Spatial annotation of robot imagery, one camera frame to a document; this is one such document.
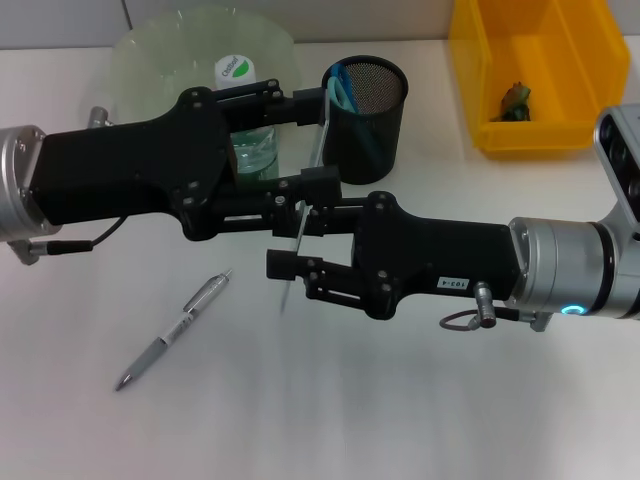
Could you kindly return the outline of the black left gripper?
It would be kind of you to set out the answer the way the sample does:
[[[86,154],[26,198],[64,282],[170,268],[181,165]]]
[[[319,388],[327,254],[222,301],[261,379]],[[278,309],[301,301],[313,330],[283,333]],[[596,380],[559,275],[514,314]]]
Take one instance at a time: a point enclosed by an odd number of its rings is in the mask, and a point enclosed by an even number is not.
[[[152,120],[46,136],[32,195],[54,225],[165,213],[184,226],[214,226],[229,155],[216,95],[192,88]]]

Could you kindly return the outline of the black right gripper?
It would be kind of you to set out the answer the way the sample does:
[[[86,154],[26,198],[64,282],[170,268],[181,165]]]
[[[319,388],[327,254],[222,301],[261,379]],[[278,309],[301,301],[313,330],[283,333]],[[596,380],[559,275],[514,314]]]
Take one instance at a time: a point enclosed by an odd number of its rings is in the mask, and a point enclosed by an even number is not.
[[[505,225],[420,218],[382,191],[309,210],[309,236],[353,233],[362,309],[376,320],[391,319],[410,295],[472,298],[479,282],[495,300],[507,300],[520,275]]]

